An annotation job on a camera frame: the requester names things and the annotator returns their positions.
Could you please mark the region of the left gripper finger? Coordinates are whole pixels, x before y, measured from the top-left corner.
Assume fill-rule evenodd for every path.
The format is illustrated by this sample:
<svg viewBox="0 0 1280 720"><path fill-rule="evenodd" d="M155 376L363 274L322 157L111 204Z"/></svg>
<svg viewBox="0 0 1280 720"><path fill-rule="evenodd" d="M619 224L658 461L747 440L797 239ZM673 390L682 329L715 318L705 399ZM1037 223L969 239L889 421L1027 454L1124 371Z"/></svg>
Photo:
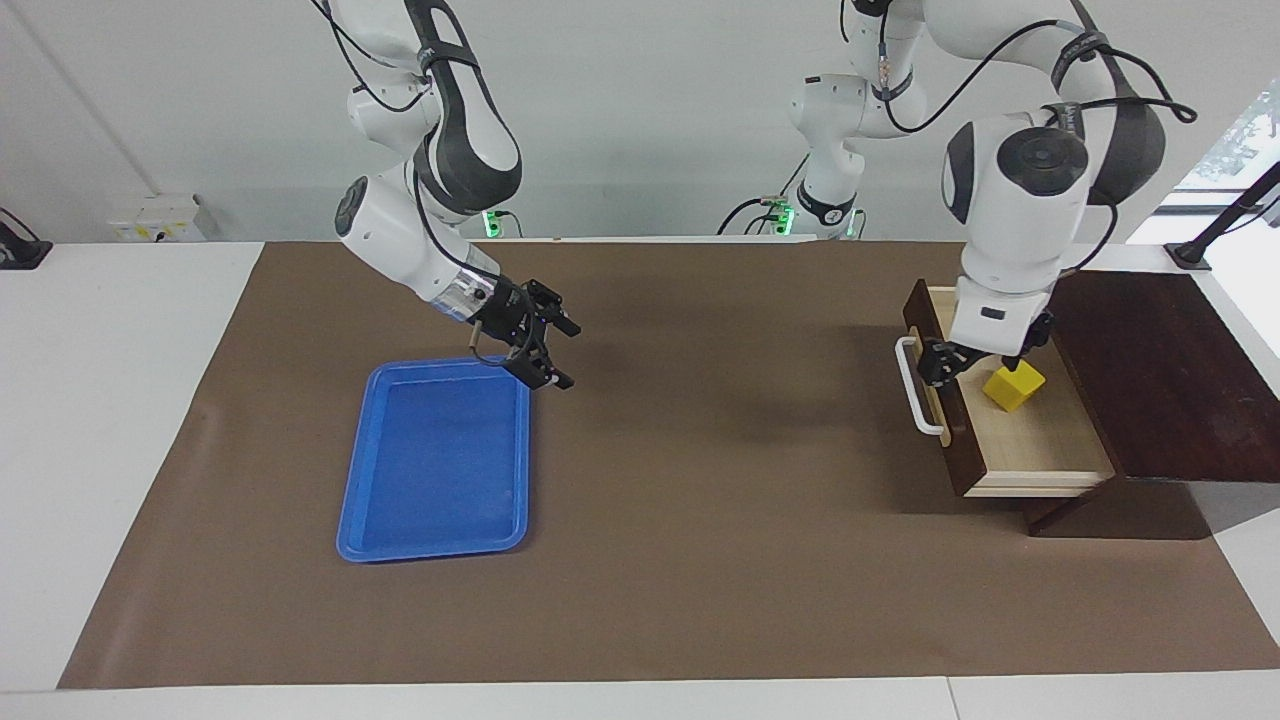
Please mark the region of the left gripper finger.
<svg viewBox="0 0 1280 720"><path fill-rule="evenodd" d="M916 372L925 386L941 388L987 357L987 352L948 340L923 340Z"/></svg>
<svg viewBox="0 0 1280 720"><path fill-rule="evenodd" d="M1009 369L1010 372L1015 372L1028 354L1030 354L1036 348L1044 347L1050 342L1050 340L1051 334L1028 334L1024 338L1024 342L1019 352L1014 354L1012 356L1001 357L1002 366Z"/></svg>

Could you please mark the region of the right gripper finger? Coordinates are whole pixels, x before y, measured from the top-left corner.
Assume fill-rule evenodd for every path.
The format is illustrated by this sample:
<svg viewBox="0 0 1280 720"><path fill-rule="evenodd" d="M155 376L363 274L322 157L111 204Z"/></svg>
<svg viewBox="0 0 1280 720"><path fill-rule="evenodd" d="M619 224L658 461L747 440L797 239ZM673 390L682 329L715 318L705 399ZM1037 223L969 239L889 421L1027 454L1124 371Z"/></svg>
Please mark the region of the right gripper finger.
<svg viewBox="0 0 1280 720"><path fill-rule="evenodd" d="M559 293L536 279L527 281L524 284L524 290L534 301L538 316L544 323L553 325L562 334L570 338L573 338L582 332L581 325L572 320L564 310L563 299Z"/></svg>
<svg viewBox="0 0 1280 720"><path fill-rule="evenodd" d="M558 389L571 389L576 380L562 372L550 359L547 343L535 340L527 348L512 347L503 368L530 389L553 386Z"/></svg>

